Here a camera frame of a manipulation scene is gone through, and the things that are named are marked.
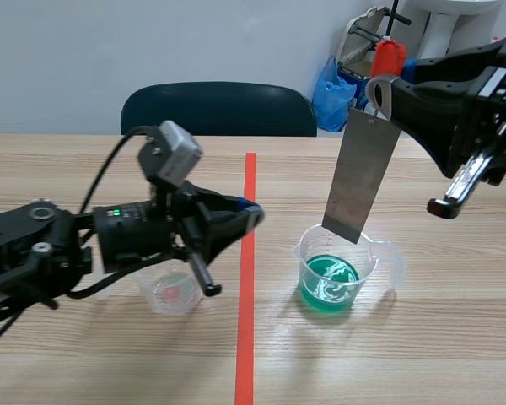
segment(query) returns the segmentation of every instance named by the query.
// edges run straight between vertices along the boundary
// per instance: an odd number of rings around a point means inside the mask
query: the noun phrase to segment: green liquid
[[[307,261],[310,269],[320,276],[340,283],[353,283],[359,280],[358,272],[346,260],[332,255],[311,257]],[[358,287],[334,287],[330,282],[312,275],[304,275],[300,290],[305,300],[321,311],[342,311],[350,309]]]

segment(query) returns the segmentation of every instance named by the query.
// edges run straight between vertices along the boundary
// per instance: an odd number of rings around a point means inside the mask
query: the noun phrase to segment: blue plastic bag
[[[322,69],[313,93],[313,109],[319,128],[340,131],[347,122],[354,93],[356,84],[348,84],[337,76],[336,57],[332,55]]]

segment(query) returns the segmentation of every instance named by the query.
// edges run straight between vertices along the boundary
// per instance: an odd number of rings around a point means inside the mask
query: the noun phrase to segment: white sink
[[[478,15],[486,13],[500,0],[413,0],[422,10],[437,14]]]
[[[444,57],[455,23],[460,15],[483,14],[502,0],[411,0],[417,7],[429,11],[428,28],[422,38],[418,58]]]

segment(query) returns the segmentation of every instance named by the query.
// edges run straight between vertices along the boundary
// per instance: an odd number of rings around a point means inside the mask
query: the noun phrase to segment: white pipe
[[[459,15],[431,13],[418,50],[418,59],[445,57]]]

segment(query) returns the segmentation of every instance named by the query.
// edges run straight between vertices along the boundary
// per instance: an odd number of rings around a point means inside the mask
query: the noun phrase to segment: black cable
[[[84,245],[86,242],[88,242],[90,240],[90,238],[92,236],[94,236],[95,234],[95,230],[89,230],[87,233],[85,233],[83,235],[83,237],[81,238],[81,246]]]
[[[131,266],[124,267],[122,270],[112,273],[109,277],[104,278],[103,280],[97,282],[94,285],[91,285],[90,287],[86,289],[81,289],[79,291],[70,291],[66,295],[71,298],[72,300],[82,300],[84,298],[89,297],[90,295],[94,295],[96,293],[99,293],[102,289],[106,289],[111,284],[115,283],[121,278],[124,278],[125,276],[136,272],[137,270],[140,270],[141,268],[153,266],[154,264],[161,263],[163,261],[163,256],[159,255],[156,257],[152,257],[150,259],[144,260],[139,263],[132,264]]]
[[[8,331],[8,329],[19,319],[19,317],[23,314],[24,310],[20,310],[15,315],[13,315],[9,320],[6,322],[6,324],[0,328],[0,338],[2,335]]]
[[[120,149],[129,141],[131,138],[133,138],[135,135],[140,135],[142,133],[145,133],[149,129],[148,126],[141,126],[141,127],[134,127],[131,131],[129,131],[126,135],[120,139],[120,141],[116,144],[115,148],[112,149],[112,152],[110,152],[109,156],[107,156],[107,160],[104,162],[104,164],[101,166],[100,172],[95,177],[94,182],[92,183],[92,186],[90,187],[88,194],[86,194],[86,197],[84,198],[83,205],[81,206],[81,209],[78,213],[84,213],[86,211],[86,207],[88,207],[88,204],[90,203],[90,199],[94,195],[95,189],[98,187],[101,178],[109,168],[110,163],[112,163],[112,160],[116,157],[118,152],[120,152]]]

